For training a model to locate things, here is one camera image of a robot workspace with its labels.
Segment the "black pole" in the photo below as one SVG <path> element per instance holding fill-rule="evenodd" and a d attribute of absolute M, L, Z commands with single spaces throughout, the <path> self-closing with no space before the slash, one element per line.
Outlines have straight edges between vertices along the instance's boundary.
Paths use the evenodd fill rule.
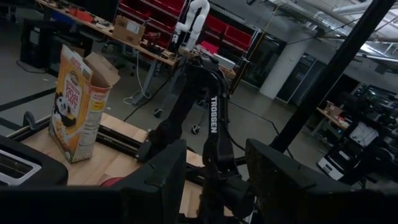
<path fill-rule="evenodd" d="M 330 60 L 328 66 L 321 74 L 321 80 L 317 85 L 312 87 L 310 93 L 297 108 L 297 111 L 290 118 L 286 126 L 273 140 L 270 145 L 271 147 L 280 152 L 284 152 L 287 149 L 305 122 L 307 122 L 311 114 L 321 103 L 321 100 L 335 84 L 352 59 L 354 59 L 362 45 L 367 41 L 395 2 L 395 0 L 373 0 L 340 49 Z"/>

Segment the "gray floor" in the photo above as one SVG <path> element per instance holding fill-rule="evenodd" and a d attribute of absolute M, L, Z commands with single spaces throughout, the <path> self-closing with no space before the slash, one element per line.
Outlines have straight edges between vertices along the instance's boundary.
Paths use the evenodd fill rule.
<path fill-rule="evenodd" d="M 2 88 L 0 88 L 0 105 L 29 96 L 31 94 L 52 88 L 55 86 L 56 78 L 47 74 L 29 73 L 21 69 L 16 64 L 19 59 L 20 48 L 20 25 L 7 24 L 0 21 L 0 68 Z M 100 49 L 100 45 L 95 45 L 94 50 Z M 37 71 L 28 65 L 24 67 L 30 71 Z M 134 110 L 135 106 L 127 105 L 123 98 L 129 97 L 133 92 L 139 89 L 137 77 L 131 77 L 129 74 L 120 71 L 121 81 L 117 83 L 109 97 L 105 113 L 113 115 L 119 119 L 124 119 Z M 146 77 L 146 71 L 140 70 L 140 77 Z M 154 78 L 150 87 L 151 92 L 155 92 L 165 78 L 163 76 Z M 127 122 L 142 129 L 154 129 L 162 121 L 154 117 L 154 110 L 159 107 L 165 95 L 165 89 L 147 105 L 138 110 L 131 116 Z M 0 117 L 8 119 L 22 125 L 22 115 L 25 111 L 31 111 L 36 119 L 43 118 L 50 114 L 53 95 L 31 101 L 16 108 L 0 112 Z M 242 83 L 238 86 L 231 101 L 240 107 L 246 108 L 247 112 L 240 107 L 229 104 L 229 131 L 238 144 L 244 146 L 247 138 L 254 138 L 269 144 L 276 136 L 276 132 L 270 122 L 264 121 L 259 116 L 274 122 L 276 127 L 281 130 L 289 120 L 292 112 L 283 105 L 275 103 L 270 99 L 258 93 L 258 90 L 250 85 Z M 163 118 L 167 115 L 173 106 L 173 102 L 167 105 Z M 207 137 L 207 121 L 202 124 L 203 129 L 199 134 L 194 135 L 190 132 L 192 125 L 197 124 L 203 111 L 194 109 L 188 115 L 183 125 L 183 138 L 188 142 L 197 153 L 203 151 L 203 144 Z M 13 130 L 0 126 L 0 134 L 7 135 Z M 316 166 L 317 161 L 323 156 L 320 152 L 324 147 L 314 138 L 301 132 L 290 145 L 290 150 L 296 160 L 320 172 Z M 234 146 L 235 156 L 243 156 L 244 152 Z M 244 178 L 248 177 L 246 166 L 239 167 Z"/>

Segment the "white equipment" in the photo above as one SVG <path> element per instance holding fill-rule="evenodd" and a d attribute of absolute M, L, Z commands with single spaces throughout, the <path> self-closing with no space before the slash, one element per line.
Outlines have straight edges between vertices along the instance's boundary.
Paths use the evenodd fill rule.
<path fill-rule="evenodd" d="M 201 9 L 200 14 L 195 20 L 195 15 L 199 9 Z M 185 23 L 178 22 L 175 26 L 172 42 L 176 44 L 178 42 L 178 38 L 180 37 L 181 32 L 188 32 L 192 26 L 191 34 L 189 36 L 187 45 L 185 46 L 187 50 L 191 51 L 196 46 L 201 29 L 205 24 L 209 11 L 210 4 L 208 0 L 193 0 L 189 5 L 189 10 L 187 12 L 187 18 L 185 19 Z"/>

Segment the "wall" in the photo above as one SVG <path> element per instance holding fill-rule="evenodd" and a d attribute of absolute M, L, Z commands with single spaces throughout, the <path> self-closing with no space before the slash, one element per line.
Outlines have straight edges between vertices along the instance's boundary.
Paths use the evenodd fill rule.
<path fill-rule="evenodd" d="M 236 15 L 244 18 L 247 22 L 254 24 L 255 26 L 263 29 L 267 24 L 267 21 L 271 18 L 272 9 L 265 7 L 264 4 L 255 4 L 248 6 L 246 0 L 212 0 L 227 10 L 235 13 Z M 344 1 L 341 0 L 321 0 L 323 4 L 330 8 L 336 8 L 344 6 Z M 297 27 L 292 21 L 288 21 L 285 17 L 276 16 L 272 18 L 270 26 L 266 32 L 276 36 L 277 38 L 287 41 L 289 33 L 292 29 Z M 332 56 L 335 54 L 335 47 L 320 42 L 314 39 L 310 44 L 306 53 L 314 56 L 323 63 L 328 64 Z M 377 64 L 371 60 L 361 58 L 362 63 L 352 61 L 345 70 L 345 74 L 354 78 L 360 82 L 376 85 L 380 88 L 384 88 L 390 91 L 398 92 L 398 75 L 384 74 L 380 75 L 374 72 Z"/>

